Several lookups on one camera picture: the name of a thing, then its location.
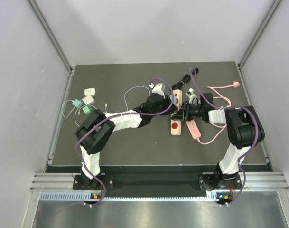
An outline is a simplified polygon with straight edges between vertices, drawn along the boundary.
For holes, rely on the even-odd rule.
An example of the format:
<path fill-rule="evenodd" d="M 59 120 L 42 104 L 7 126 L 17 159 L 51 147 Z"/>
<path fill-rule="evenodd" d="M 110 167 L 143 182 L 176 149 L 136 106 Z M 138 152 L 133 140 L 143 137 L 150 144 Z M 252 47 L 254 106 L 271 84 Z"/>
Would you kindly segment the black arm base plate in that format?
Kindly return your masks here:
<path fill-rule="evenodd" d="M 204 191 L 214 189 L 239 189 L 240 176 L 218 181 L 212 174 L 195 173 L 107 173 L 88 179 L 80 174 L 75 176 L 74 190 L 93 190 L 104 185 L 109 195 L 122 191 L 131 194 L 159 194 L 169 192 Z"/>

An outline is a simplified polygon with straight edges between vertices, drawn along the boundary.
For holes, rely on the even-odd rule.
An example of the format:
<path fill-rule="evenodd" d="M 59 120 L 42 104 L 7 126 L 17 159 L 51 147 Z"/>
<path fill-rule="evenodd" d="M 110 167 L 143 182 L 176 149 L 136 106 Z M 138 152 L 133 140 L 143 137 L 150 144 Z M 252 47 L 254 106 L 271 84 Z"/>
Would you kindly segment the blue usb charger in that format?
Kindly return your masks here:
<path fill-rule="evenodd" d="M 176 105 L 177 104 L 177 97 L 176 96 L 172 96 L 172 95 L 170 95 L 169 97 L 170 97 L 173 105 Z"/>

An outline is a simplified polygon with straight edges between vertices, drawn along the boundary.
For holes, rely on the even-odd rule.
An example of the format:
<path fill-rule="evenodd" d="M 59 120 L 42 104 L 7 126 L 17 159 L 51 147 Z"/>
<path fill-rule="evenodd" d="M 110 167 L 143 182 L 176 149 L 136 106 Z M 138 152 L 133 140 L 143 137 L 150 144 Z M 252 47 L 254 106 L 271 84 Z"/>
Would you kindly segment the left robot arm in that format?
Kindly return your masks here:
<path fill-rule="evenodd" d="M 121 113 L 93 111 L 76 130 L 76 148 L 81 149 L 81 177 L 89 188 L 100 183 L 100 152 L 106 146 L 111 134 L 129 128 L 141 128 L 151 123 L 157 115 L 170 115 L 176 110 L 174 95 L 152 93 L 140 106 Z"/>

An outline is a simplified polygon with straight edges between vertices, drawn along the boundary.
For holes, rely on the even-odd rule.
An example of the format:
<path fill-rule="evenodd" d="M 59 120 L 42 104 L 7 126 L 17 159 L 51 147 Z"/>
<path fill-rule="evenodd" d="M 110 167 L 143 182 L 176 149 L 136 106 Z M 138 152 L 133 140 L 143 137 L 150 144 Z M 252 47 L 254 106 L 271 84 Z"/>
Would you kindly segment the pink power strip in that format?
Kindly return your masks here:
<path fill-rule="evenodd" d="M 190 134 L 194 140 L 197 140 L 201 137 L 199 128 L 194 120 L 186 121 L 186 125 L 190 131 Z"/>

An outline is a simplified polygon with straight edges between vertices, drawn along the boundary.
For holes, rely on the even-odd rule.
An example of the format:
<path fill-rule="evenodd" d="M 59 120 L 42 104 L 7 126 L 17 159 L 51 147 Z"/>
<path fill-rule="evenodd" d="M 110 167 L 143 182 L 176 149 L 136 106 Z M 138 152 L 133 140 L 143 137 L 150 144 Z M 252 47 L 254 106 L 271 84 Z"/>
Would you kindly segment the white cube charger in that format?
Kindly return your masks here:
<path fill-rule="evenodd" d="M 95 103 L 95 100 L 91 95 L 85 96 L 82 101 L 85 105 L 92 105 Z"/>

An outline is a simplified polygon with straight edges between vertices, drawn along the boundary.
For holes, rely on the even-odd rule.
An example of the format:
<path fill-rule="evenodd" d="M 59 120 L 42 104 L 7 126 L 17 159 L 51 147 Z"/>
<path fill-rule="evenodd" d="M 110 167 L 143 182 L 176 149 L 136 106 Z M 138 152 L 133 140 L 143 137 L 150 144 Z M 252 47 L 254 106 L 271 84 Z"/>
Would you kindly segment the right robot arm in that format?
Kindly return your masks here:
<path fill-rule="evenodd" d="M 208 124 L 220 124 L 227 130 L 229 147 L 213 170 L 213 175 L 201 176 L 202 189 L 212 191 L 226 188 L 238 180 L 244 158 L 259 142 L 264 140 L 265 132 L 253 106 L 216 108 L 212 93 L 200 95 L 197 105 L 188 101 L 172 116 L 172 120 L 191 122 L 195 117 Z"/>

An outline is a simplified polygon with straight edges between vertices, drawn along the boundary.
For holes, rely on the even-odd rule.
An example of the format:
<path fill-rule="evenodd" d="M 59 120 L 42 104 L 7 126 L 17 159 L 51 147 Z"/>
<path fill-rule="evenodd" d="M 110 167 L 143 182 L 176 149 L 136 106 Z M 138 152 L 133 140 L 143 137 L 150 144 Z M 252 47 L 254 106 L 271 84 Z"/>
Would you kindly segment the green usb charger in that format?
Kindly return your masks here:
<path fill-rule="evenodd" d="M 84 106 L 82 107 L 82 111 L 84 112 L 85 115 L 87 115 L 92 111 L 92 109 L 89 106 Z"/>

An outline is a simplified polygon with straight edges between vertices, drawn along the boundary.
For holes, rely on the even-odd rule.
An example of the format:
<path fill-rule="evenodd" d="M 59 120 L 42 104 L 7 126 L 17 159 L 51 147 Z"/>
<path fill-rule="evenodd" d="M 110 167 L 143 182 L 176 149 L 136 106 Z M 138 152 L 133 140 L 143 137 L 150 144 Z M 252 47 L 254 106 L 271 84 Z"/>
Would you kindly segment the white square adapter plug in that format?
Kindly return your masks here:
<path fill-rule="evenodd" d="M 84 96 L 91 96 L 94 97 L 96 95 L 96 90 L 95 88 L 87 88 L 84 90 Z"/>

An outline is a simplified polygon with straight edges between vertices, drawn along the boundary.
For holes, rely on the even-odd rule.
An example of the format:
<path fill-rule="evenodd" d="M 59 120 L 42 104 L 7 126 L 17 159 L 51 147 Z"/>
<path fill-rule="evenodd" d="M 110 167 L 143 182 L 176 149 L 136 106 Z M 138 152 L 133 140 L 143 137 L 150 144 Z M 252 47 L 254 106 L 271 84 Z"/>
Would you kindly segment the teal usb charger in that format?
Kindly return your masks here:
<path fill-rule="evenodd" d="M 82 105 L 82 100 L 78 100 L 78 99 L 75 99 L 73 102 L 72 102 L 72 105 L 76 108 L 78 108 L 80 105 Z"/>

